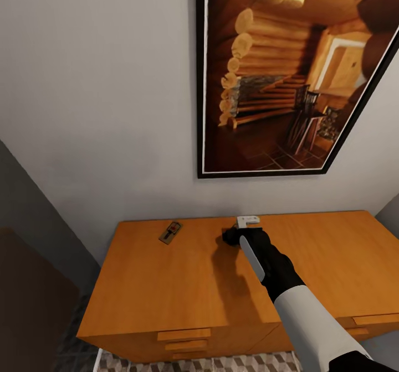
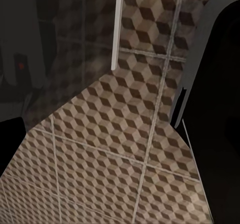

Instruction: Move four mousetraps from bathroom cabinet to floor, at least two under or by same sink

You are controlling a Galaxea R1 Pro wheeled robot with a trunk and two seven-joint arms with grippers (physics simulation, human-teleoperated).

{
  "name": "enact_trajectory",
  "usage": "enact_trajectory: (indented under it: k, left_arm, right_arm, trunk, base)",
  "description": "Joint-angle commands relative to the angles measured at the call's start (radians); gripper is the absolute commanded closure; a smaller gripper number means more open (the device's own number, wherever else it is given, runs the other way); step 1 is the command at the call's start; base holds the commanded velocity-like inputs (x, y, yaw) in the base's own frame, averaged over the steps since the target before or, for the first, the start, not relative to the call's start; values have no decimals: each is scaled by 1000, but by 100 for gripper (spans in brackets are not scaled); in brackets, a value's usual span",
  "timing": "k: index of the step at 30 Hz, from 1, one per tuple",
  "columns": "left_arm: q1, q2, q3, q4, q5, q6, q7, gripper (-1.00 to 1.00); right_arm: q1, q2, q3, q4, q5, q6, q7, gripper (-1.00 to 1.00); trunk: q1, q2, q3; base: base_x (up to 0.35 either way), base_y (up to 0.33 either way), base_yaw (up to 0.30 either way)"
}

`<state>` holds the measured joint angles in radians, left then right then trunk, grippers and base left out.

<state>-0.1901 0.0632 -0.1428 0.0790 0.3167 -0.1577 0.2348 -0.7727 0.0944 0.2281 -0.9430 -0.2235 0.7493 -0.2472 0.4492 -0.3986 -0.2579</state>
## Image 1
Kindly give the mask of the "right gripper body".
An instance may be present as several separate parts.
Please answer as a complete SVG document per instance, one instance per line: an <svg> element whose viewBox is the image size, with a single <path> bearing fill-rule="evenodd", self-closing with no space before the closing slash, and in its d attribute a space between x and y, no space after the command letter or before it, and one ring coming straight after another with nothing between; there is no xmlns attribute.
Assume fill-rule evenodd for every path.
<svg viewBox="0 0 399 372"><path fill-rule="evenodd" d="M233 246L240 245L238 237L242 231L243 228L240 228L238 230L226 230L227 244Z"/></svg>

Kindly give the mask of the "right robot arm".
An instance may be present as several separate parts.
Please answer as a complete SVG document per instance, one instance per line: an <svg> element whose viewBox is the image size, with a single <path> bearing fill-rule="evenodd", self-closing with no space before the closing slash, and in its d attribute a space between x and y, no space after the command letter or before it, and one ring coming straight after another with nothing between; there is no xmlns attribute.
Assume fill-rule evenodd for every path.
<svg viewBox="0 0 399 372"><path fill-rule="evenodd" d="M239 216L226 230L228 245L240 245L273 302L304 372L398 372L372 360L339 324L270 242L257 216Z"/></svg>

